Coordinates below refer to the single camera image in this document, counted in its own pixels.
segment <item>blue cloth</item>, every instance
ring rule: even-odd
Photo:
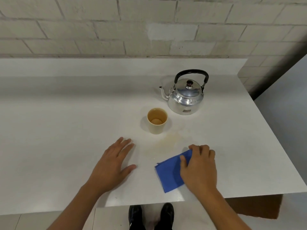
[[[180,177],[180,155],[184,155],[187,163],[192,157],[192,150],[185,151],[177,156],[171,157],[161,163],[158,163],[155,168],[162,183],[164,193],[170,192],[184,184]]]

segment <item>black kettle handle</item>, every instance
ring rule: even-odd
[[[204,80],[204,84],[203,84],[202,87],[201,87],[201,90],[204,91],[204,86],[205,86],[205,84],[206,84],[206,83],[208,82],[208,80],[209,80],[209,75],[208,75],[208,73],[207,73],[206,71],[200,70],[200,69],[188,69],[188,70],[183,70],[183,71],[179,72],[179,73],[175,76],[175,80],[174,80],[175,84],[177,83],[179,77],[181,77],[181,76],[183,76],[183,75],[186,75],[186,74],[190,74],[190,73],[199,73],[199,74],[203,74],[203,75],[206,76],[206,77],[205,77],[205,80]]]

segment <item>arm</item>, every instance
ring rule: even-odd
[[[119,138],[105,150],[88,181],[47,230],[82,230],[100,196],[119,185],[136,168],[130,165],[121,170],[123,160],[134,146],[129,144],[131,139],[122,140]]]
[[[208,145],[190,145],[189,148],[193,151],[189,165],[185,157],[180,156],[180,175],[188,189],[205,208],[217,230],[251,230],[216,188],[215,151],[209,150]]]

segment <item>white brick wall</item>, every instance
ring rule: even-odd
[[[0,0],[0,57],[241,57],[253,92],[304,47],[307,0]]]

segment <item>silver kettle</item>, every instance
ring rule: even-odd
[[[199,73],[205,75],[204,84],[200,86],[196,81],[191,79],[178,78],[190,73]],[[188,69],[181,71],[175,76],[174,86],[169,89],[168,95],[165,94],[162,86],[161,94],[163,99],[167,100],[169,108],[180,115],[191,115],[195,113],[201,101],[204,98],[204,86],[208,82],[209,75],[207,72],[199,69]]]

